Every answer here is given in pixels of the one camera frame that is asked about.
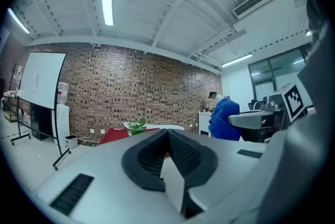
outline whiteboard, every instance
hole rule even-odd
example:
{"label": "whiteboard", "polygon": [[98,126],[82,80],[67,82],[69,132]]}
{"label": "whiteboard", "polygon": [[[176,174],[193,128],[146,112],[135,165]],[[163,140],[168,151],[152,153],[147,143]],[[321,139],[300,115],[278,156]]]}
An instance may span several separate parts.
{"label": "whiteboard", "polygon": [[20,98],[54,109],[59,74],[66,54],[30,53],[23,71]]}

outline ceiling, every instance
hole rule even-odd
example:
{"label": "ceiling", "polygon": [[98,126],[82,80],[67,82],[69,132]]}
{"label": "ceiling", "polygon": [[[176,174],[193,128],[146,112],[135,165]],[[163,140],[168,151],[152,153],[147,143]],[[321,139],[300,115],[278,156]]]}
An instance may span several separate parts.
{"label": "ceiling", "polygon": [[[294,44],[305,37],[306,0],[268,1],[269,5],[260,5],[246,20],[233,12],[245,1],[114,0],[113,26],[104,23],[101,0],[15,0],[12,9],[30,31],[25,42],[30,46],[59,42],[112,44],[220,73],[221,64],[250,52],[261,54]],[[271,5],[272,12],[267,13],[265,8]],[[229,41],[239,33],[243,35]]]}

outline brick wall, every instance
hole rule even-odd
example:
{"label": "brick wall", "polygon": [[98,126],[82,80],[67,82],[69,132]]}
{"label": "brick wall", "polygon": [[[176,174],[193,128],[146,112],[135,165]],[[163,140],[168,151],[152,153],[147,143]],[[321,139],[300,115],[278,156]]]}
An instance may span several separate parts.
{"label": "brick wall", "polygon": [[195,132],[197,112],[214,105],[209,92],[222,93],[220,76],[156,54],[86,43],[24,49],[22,64],[29,51],[67,53],[60,81],[70,86],[70,130],[86,137],[94,128],[94,141],[103,137],[101,129],[123,128],[123,122],[140,118]]}

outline blue jacket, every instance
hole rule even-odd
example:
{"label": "blue jacket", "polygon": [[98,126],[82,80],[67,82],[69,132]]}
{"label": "blue jacket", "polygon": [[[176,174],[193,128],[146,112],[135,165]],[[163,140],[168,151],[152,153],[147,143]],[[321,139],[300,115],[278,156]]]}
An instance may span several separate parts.
{"label": "blue jacket", "polygon": [[240,105],[228,98],[222,99],[209,120],[208,129],[211,135],[215,138],[238,141],[241,136],[240,128],[228,123],[228,117],[236,114],[240,114]]}

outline white table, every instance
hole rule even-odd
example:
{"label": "white table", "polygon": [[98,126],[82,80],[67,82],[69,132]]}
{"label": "white table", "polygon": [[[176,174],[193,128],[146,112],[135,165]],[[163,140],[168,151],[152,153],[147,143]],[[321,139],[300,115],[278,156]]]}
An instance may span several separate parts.
{"label": "white table", "polygon": [[211,137],[211,134],[208,130],[209,120],[211,116],[211,112],[201,112],[199,111],[199,135],[201,135],[201,131],[207,132],[208,136]]}

